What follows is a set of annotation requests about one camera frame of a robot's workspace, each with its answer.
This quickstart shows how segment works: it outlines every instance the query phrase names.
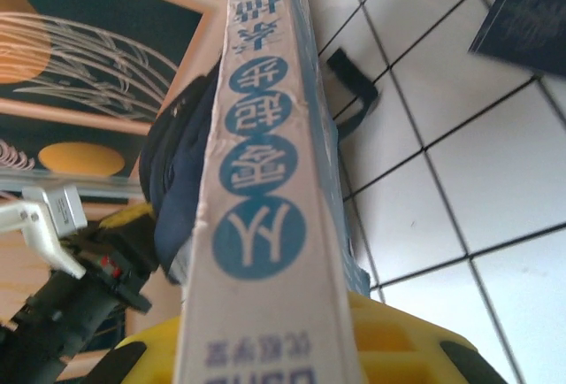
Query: orange circle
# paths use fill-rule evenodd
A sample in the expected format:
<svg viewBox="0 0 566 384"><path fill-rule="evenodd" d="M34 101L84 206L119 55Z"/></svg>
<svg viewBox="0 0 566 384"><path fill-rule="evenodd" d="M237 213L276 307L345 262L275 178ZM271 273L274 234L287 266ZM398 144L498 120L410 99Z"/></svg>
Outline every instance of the orange circle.
<svg viewBox="0 0 566 384"><path fill-rule="evenodd" d="M124 168L122 155L112 148L88 142L61 142L39 153L42 165L55 173L108 177Z"/></svg>
<svg viewBox="0 0 566 384"><path fill-rule="evenodd" d="M32 14L14 17L10 12ZM0 84L28 81L50 61L50 37L27 0L0 0Z"/></svg>

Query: white plant illustration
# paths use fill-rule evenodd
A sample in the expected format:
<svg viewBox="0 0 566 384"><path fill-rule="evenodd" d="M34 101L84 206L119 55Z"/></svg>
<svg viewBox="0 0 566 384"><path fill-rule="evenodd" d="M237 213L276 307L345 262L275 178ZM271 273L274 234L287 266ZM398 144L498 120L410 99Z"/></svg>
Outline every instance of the white plant illustration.
<svg viewBox="0 0 566 384"><path fill-rule="evenodd" d="M142 43L67 19L2 12L0 35L0 77L35 76L14 92L70 100L122 119L153 120L177 72Z"/></svg>
<svg viewBox="0 0 566 384"><path fill-rule="evenodd" d="M0 168L31 170L34 167L33 158L28 158L25 152L16 150L5 140L0 139Z"/></svg>

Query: black strap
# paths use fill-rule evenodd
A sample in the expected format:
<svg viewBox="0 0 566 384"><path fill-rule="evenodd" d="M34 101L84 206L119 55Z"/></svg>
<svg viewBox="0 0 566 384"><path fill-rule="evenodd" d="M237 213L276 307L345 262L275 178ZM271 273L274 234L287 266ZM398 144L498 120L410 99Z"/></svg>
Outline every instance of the black strap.
<svg viewBox="0 0 566 384"><path fill-rule="evenodd" d="M370 79L339 48L326 61L336 77L352 94L362 102L362 110L338 125L338 139L342 140L354 132L368 113L377 105L379 92Z"/></svg>

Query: blue circle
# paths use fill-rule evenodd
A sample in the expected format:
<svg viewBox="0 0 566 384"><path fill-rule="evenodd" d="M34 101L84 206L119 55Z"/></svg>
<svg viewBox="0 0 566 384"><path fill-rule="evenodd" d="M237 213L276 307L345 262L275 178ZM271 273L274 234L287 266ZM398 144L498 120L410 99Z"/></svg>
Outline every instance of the blue circle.
<svg viewBox="0 0 566 384"><path fill-rule="evenodd" d="M226 115L226 128L233 134L267 133L291 115L291 98L278 90L265 90L238 101Z"/></svg>
<svg viewBox="0 0 566 384"><path fill-rule="evenodd" d="M256 134L226 155L220 166L220 181L237 196L262 196L285 184L297 162L297 150L287 139Z"/></svg>
<svg viewBox="0 0 566 384"><path fill-rule="evenodd" d="M293 203L278 196L259 196L236 205L220 220L212 251L228 275L264 280L297 259L306 235L304 217Z"/></svg>
<svg viewBox="0 0 566 384"><path fill-rule="evenodd" d="M287 61L280 57L254 58L233 72L230 88L240 94L266 90L282 81L288 69Z"/></svg>

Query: dark blue book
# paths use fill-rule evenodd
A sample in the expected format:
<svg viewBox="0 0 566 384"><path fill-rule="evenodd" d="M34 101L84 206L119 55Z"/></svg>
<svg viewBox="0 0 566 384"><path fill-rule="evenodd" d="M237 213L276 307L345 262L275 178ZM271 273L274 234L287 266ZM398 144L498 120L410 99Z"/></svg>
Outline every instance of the dark blue book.
<svg viewBox="0 0 566 384"><path fill-rule="evenodd" d="M566 0L495 0L470 51L566 77Z"/></svg>

